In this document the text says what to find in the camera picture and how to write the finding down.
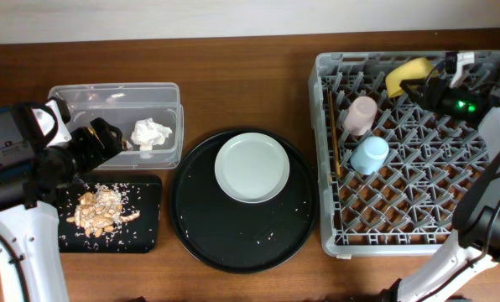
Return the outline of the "white napkin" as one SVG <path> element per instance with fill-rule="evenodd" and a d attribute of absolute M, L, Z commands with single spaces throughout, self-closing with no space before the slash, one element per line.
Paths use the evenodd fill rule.
<path fill-rule="evenodd" d="M 155 145 L 162 145 L 172 130 L 156 123 L 152 118 L 136 121 L 131 140 L 141 151 L 150 151 Z"/>

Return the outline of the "pink plastic cup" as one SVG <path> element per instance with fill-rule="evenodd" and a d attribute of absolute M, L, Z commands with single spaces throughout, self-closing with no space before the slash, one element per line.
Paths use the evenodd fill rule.
<path fill-rule="evenodd" d="M 371 128 L 377 111 L 377 103 L 371 97 L 360 96 L 347 109 L 342 126 L 351 135 L 362 136 Z"/>

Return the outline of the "yellow bowl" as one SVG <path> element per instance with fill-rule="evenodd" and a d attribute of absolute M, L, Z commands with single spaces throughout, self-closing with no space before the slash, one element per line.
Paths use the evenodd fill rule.
<path fill-rule="evenodd" d="M 416 58 L 397 67 L 385 78 L 389 98 L 400 96 L 404 93 L 400 86 L 403 80 L 419 80 L 426 78 L 433 70 L 434 65 L 425 57 Z"/>

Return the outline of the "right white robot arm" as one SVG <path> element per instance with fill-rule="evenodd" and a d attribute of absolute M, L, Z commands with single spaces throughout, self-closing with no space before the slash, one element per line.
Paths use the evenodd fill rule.
<path fill-rule="evenodd" d="M 383 290 L 380 301 L 445 301 L 483 271 L 500 264 L 500 82 L 461 88 L 464 64 L 411 60 L 387 75 L 391 97 L 417 84 L 414 100 L 424 109 L 478 126 L 491 163 L 458 202 L 452 232 L 416 273 Z"/>

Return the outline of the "grey ceramic plate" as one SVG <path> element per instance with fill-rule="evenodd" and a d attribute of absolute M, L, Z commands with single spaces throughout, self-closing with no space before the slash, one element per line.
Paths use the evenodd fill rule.
<path fill-rule="evenodd" d="M 214 172 L 222 191 L 233 200 L 259 204 L 286 186 L 290 162 L 278 140 L 257 132 L 228 139 L 219 149 Z"/>

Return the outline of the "blue plastic cup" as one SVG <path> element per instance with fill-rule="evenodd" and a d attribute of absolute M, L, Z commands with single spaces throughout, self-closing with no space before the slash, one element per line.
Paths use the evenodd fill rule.
<path fill-rule="evenodd" d="M 359 174 L 378 172 L 388 157 L 388 143 L 380 137 L 369 137 L 361 142 L 350 158 L 352 168 Z"/>

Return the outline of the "wooden chopstick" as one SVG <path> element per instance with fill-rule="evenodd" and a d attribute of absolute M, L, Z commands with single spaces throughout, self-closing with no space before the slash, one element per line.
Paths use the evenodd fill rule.
<path fill-rule="evenodd" d="M 341 178 L 341 165 L 340 165 L 340 157 L 339 157 L 339 148 L 338 148 L 338 141 L 337 141 L 337 135 L 336 135 L 336 126 L 331 126 L 331 140 L 332 140 L 332 147 L 333 147 L 333 156 L 334 156 L 334 161 L 335 161 L 335 173 L 337 179 Z"/>
<path fill-rule="evenodd" d="M 335 162 L 334 163 L 335 173 L 336 173 L 336 177 L 339 178 L 341 175 L 341 166 L 339 163 L 338 144 L 337 144 L 337 136 L 336 136 L 336 117 L 335 117 L 332 91 L 328 91 L 328 104 L 329 104 L 329 109 L 330 109 L 331 139 L 332 139 L 333 156 L 334 156 L 334 162 Z"/>

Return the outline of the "gold foil wrapper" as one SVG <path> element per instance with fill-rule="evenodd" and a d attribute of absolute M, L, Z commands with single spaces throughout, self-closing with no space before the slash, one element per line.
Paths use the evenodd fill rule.
<path fill-rule="evenodd" d="M 94 136 L 94 137 L 96 137 L 98 140 L 100 140 L 100 139 L 99 139 L 99 137 L 98 137 L 98 136 L 97 136 L 97 134 L 96 134 L 95 129 L 94 129 L 93 127 L 88 127 L 87 129 L 88 129 L 88 131 L 90 132 L 90 134 L 91 134 L 91 135 L 93 135 L 93 136 Z M 123 140 L 122 140 L 122 149 L 123 149 L 124 151 L 133 151 L 133 146 L 132 146 L 132 144 L 130 144 L 130 142 L 129 142 L 128 140 L 123 139 Z"/>

